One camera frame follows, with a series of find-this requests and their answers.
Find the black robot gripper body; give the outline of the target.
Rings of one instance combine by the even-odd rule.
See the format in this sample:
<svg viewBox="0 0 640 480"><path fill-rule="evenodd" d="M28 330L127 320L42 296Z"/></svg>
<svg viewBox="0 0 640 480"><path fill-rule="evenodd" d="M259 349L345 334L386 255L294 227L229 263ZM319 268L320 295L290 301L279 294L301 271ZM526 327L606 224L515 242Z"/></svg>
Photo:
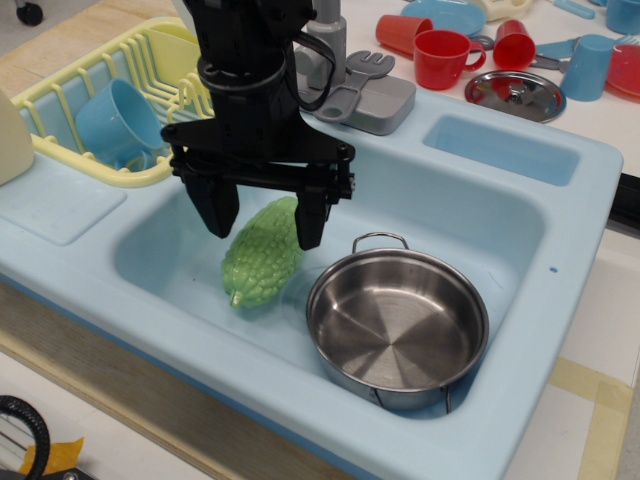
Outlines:
<svg viewBox="0 0 640 480"><path fill-rule="evenodd" d="M294 44L334 54L304 31L316 11L309 1L188 1L200 48L197 72L214 116L168 125L175 174L231 191L239 184L289 190L324 201L348 198L352 146L310 127L298 93Z"/></svg>

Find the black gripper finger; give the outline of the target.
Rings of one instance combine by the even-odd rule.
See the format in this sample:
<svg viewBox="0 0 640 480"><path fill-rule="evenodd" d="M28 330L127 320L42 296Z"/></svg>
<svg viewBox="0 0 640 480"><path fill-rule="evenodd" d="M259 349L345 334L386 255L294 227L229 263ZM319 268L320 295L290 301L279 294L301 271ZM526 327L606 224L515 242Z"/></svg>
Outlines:
<svg viewBox="0 0 640 480"><path fill-rule="evenodd" d="M209 232L226 238L239 211L236 184L219 178L187 176L184 185Z"/></svg>
<svg viewBox="0 0 640 480"><path fill-rule="evenodd" d="M298 192L297 200L295 222L298 243L302 250L311 250L321 243L330 205L324 192Z"/></svg>

